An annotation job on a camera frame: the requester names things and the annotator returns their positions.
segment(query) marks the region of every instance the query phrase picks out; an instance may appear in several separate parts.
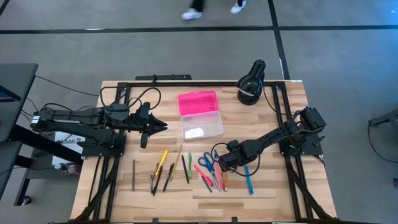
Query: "transparent container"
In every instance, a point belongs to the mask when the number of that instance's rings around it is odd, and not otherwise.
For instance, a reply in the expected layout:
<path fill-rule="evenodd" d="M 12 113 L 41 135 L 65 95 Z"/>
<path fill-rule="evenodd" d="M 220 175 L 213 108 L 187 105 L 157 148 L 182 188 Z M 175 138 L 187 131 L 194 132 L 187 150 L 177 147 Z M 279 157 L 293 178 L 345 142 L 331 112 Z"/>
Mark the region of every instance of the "transparent container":
<path fill-rule="evenodd" d="M 184 115 L 181 117 L 181 127 L 185 140 L 208 138 L 224 133 L 219 111 Z"/>

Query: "person's legs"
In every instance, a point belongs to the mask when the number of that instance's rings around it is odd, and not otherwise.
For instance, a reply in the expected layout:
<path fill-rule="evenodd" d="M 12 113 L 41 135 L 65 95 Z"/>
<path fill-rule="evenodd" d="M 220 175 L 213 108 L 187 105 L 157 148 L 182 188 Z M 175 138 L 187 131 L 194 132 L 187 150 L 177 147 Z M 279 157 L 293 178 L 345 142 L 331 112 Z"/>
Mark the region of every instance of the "person's legs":
<path fill-rule="evenodd" d="M 240 12 L 246 5 L 247 0 L 237 0 L 235 5 L 231 9 L 232 14 Z"/>
<path fill-rule="evenodd" d="M 189 10 L 186 13 L 182 14 L 182 19 L 199 19 L 201 17 L 201 13 L 203 12 L 204 6 L 205 0 L 193 0 Z"/>

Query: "shoe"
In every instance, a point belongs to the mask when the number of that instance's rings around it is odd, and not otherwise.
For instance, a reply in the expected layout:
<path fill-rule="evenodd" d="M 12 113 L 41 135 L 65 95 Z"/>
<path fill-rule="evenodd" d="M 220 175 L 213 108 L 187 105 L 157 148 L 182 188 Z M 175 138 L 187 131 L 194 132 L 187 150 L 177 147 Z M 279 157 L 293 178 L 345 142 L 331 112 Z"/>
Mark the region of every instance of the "shoe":
<path fill-rule="evenodd" d="M 236 13 L 242 11 L 242 9 L 244 8 L 245 5 L 246 5 L 246 0 L 242 2 L 242 6 L 239 6 L 238 3 L 235 3 L 235 5 L 231 9 L 231 13 L 236 14 Z"/>
<path fill-rule="evenodd" d="M 201 18 L 201 12 L 198 12 L 194 9 L 189 9 L 188 12 L 182 14 L 181 17 L 184 20 L 199 19 Z"/>

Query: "blue scissors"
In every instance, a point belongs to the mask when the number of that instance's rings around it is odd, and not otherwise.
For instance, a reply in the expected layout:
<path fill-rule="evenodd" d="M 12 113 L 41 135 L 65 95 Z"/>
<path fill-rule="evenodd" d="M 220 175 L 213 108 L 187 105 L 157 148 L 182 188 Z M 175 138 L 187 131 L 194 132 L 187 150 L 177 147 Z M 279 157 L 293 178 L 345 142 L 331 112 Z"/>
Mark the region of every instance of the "blue scissors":
<path fill-rule="evenodd" d="M 219 190 L 220 188 L 218 187 L 218 181 L 217 181 L 217 178 L 216 178 L 216 172 L 214 170 L 214 161 L 211 158 L 211 154 L 209 152 L 203 153 L 203 156 L 199 157 L 198 163 L 199 163 L 199 165 L 204 166 L 204 167 L 206 167 L 209 170 L 211 176 L 213 177 L 215 186 Z"/>

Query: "wooden table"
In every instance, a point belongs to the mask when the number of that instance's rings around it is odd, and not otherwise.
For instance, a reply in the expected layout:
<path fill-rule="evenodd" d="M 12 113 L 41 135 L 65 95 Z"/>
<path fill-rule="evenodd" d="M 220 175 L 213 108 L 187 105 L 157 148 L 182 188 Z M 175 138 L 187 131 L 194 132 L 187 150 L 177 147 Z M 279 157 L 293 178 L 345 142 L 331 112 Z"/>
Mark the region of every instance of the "wooden table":
<path fill-rule="evenodd" d="M 103 86 L 116 86 L 117 82 L 106 81 Z M 301 82 L 286 81 L 292 111 L 301 110 L 307 105 L 304 85 Z M 131 89 L 131 97 L 138 96 L 146 87 Z M 256 139 L 278 127 L 275 112 L 262 96 L 254 106 L 241 104 L 235 87 L 159 87 L 162 92 L 160 105 L 152 110 L 154 116 L 168 124 L 168 130 L 149 138 L 147 149 L 139 147 L 141 135 L 137 132 L 127 134 L 125 154 L 121 157 L 111 222 L 151 222 L 159 218 L 160 222 L 230 222 L 237 217 L 240 222 L 293 221 L 294 212 L 287 181 L 284 158 L 279 153 L 277 144 L 264 150 L 261 166 L 257 174 L 251 177 L 254 194 L 249 195 L 246 179 L 236 174 L 228 174 L 228 191 L 214 190 L 210 193 L 198 173 L 192 171 L 192 180 L 187 184 L 181 160 L 172 182 L 169 182 L 165 193 L 162 192 L 170 165 L 175 162 L 178 150 L 188 158 L 192 152 L 193 163 L 218 142 L 237 139 Z M 184 141 L 182 138 L 177 96 L 182 93 L 200 90 L 214 90 L 217 93 L 224 134 L 215 138 Z M 115 97 L 115 89 L 104 90 L 106 104 Z M 271 88 L 266 88 L 270 103 L 273 105 Z M 158 100 L 156 91 L 148 91 L 142 101 L 155 105 Z M 149 176 L 160 161 L 165 149 L 169 154 L 164 162 L 164 173 L 159 183 L 156 196 L 150 194 Z M 222 147 L 219 154 L 226 153 Z M 76 193 L 71 218 L 79 215 L 88 203 L 91 182 L 95 171 L 97 157 L 84 161 Z M 136 160 L 136 191 L 131 189 L 132 160 Z M 313 156 L 302 156 L 303 168 L 309 191 L 324 210 L 335 216 L 328 180 L 323 164 Z M 101 164 L 95 182 L 95 194 L 98 188 Z M 250 163 L 254 170 L 257 161 Z M 302 217 L 306 217 L 302 194 L 297 189 Z M 103 197 L 100 218 L 104 217 L 105 202 L 108 193 Z"/>

